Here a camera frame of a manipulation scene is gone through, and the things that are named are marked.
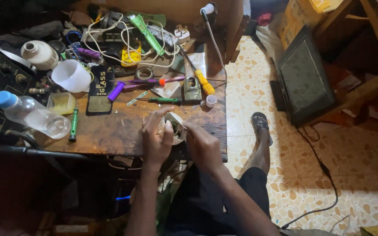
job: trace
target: person's right hand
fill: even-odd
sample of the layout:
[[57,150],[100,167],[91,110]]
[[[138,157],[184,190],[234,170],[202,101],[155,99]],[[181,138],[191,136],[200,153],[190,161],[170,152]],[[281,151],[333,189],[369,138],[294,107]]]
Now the person's right hand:
[[222,169],[224,164],[218,138],[196,124],[184,122],[183,125],[188,129],[186,142],[196,166],[208,174],[215,174]]

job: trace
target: small white plastic cup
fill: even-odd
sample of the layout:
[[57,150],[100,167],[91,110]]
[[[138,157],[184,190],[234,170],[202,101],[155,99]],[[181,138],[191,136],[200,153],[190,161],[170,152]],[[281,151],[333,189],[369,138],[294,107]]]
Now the small white plastic cup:
[[209,108],[213,108],[216,102],[217,102],[217,97],[214,95],[208,95],[207,99],[205,100],[205,104]]
[[53,69],[52,80],[70,92],[88,92],[91,75],[80,62],[70,59],[60,62]]

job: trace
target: yellow screwdriver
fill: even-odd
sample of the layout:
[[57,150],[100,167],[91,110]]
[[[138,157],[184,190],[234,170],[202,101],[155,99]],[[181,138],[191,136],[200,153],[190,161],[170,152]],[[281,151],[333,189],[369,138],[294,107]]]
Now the yellow screwdriver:
[[205,76],[202,74],[202,71],[201,69],[197,69],[195,68],[195,66],[193,65],[192,61],[189,59],[188,55],[186,54],[186,52],[183,50],[182,46],[180,46],[180,44],[177,44],[179,45],[180,47],[180,51],[182,52],[183,56],[186,57],[186,59],[188,59],[192,69],[195,71],[195,77],[198,78],[199,80],[199,83],[202,84],[202,88],[204,89],[205,93],[207,95],[214,95],[215,94],[215,89],[213,88],[213,86],[208,83],[207,79],[205,78]]

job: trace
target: water bottle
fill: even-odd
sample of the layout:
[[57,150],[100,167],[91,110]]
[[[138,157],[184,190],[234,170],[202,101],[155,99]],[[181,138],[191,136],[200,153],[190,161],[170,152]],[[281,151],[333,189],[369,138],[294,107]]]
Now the water bottle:
[[8,120],[34,128],[53,139],[63,138],[71,130],[71,121],[29,96],[18,97],[8,91],[0,91],[0,108]]

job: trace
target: monitor stand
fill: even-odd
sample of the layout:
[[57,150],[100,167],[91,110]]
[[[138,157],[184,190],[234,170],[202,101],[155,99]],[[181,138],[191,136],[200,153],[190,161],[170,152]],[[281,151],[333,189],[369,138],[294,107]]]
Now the monitor stand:
[[273,99],[275,100],[275,106],[277,111],[287,111],[285,105],[284,95],[282,94],[281,84],[278,80],[271,80],[269,82],[270,89],[272,90]]

